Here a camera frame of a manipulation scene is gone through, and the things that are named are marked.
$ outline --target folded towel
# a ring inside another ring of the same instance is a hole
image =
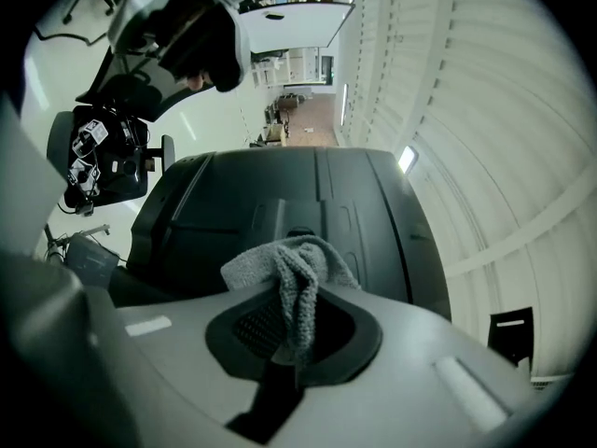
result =
[[[320,284],[360,289],[336,249],[313,235],[274,241],[243,252],[225,264],[222,277],[230,290],[279,280],[286,343],[298,368],[312,357],[315,303]]]

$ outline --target brown floor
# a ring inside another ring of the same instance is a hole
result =
[[[314,94],[298,108],[290,110],[289,146],[338,145],[334,134],[335,94]],[[313,128],[313,133],[305,133],[305,128]]]

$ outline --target ceiling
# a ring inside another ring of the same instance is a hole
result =
[[[571,372],[597,312],[597,108],[574,48],[535,0],[354,2],[340,143],[416,151],[454,324],[486,343],[491,314],[533,307],[533,375]]]

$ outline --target black mesh grille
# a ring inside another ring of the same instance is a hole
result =
[[[280,298],[239,319],[234,324],[234,335],[256,356],[271,359],[286,335]]]

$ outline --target cloth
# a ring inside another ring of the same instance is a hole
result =
[[[312,357],[320,284],[361,288],[338,251],[312,235],[249,249],[225,264],[220,272],[230,290],[279,280],[286,344],[299,368]]]

